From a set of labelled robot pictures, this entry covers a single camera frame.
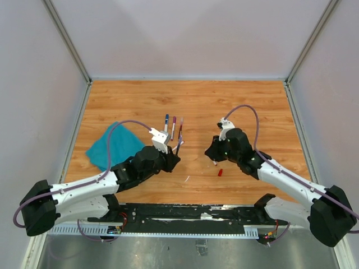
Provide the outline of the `pink transparent gel pen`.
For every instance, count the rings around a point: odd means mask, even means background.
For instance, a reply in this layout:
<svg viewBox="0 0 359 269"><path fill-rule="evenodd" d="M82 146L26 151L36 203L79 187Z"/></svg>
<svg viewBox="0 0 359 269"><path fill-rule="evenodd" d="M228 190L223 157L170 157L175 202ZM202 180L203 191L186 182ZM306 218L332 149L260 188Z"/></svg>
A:
<svg viewBox="0 0 359 269"><path fill-rule="evenodd" d="M180 127L179 125L178 140L180 140L181 136L182 136L182 127Z"/></svg>

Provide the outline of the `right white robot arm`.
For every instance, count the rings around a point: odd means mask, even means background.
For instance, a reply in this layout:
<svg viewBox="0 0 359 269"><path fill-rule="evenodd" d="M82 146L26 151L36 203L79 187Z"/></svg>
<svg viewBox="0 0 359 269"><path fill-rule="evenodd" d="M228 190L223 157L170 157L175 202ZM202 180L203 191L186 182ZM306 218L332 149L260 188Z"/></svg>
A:
<svg viewBox="0 0 359 269"><path fill-rule="evenodd" d="M284 220L309 229L328 247L335 247L353 232L357 219L343 189L318 185L282 167L269 155L253 149L241 129L232 128L223 136L214 136L205 155L215 162L235 163L244 174L272 184L295 199L288 202L272 196L255 208L254 217L260 224Z"/></svg>

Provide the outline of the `white blue deli marker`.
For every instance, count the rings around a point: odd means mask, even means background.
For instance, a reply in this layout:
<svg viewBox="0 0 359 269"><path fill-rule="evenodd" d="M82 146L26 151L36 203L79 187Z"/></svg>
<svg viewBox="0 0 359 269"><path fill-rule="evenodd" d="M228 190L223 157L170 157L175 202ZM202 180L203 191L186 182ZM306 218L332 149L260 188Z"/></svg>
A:
<svg viewBox="0 0 359 269"><path fill-rule="evenodd" d="M164 132L168 133L169 114L165 115Z"/></svg>

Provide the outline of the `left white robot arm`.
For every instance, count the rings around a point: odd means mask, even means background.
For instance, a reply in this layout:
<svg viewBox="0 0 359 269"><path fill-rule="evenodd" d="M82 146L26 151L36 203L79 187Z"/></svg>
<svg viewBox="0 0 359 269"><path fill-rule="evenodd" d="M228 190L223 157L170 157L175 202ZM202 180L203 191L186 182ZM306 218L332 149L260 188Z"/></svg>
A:
<svg viewBox="0 0 359 269"><path fill-rule="evenodd" d="M171 148L161 152L145 146L109 171L92 177L64 184L40 180L19 205L26 234L37 236L55 225L78 219L115 221L120 215L116 193L134 188L161 171L172 172L180 160Z"/></svg>

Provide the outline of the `white whiteboard marker purple end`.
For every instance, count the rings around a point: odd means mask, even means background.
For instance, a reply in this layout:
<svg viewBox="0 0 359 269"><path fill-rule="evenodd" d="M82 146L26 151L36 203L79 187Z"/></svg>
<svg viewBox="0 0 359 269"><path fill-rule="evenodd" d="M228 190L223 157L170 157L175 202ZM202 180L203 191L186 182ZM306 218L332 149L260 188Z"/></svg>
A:
<svg viewBox="0 0 359 269"><path fill-rule="evenodd" d="M172 124L172 129L171 129L171 141L174 140L175 130L176 130L176 125L173 125L173 124Z"/></svg>

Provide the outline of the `blue gel pen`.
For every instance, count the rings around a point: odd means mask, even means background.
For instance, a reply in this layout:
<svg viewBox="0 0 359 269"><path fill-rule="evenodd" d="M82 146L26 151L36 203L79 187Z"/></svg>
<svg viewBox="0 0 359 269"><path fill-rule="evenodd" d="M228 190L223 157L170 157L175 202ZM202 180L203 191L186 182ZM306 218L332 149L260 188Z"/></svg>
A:
<svg viewBox="0 0 359 269"><path fill-rule="evenodd" d="M177 148L176 148L176 156L178 156L178 153L179 153L180 147L182 145L182 142L183 142L182 135L180 135L180 137L178 139L178 145L177 145Z"/></svg>

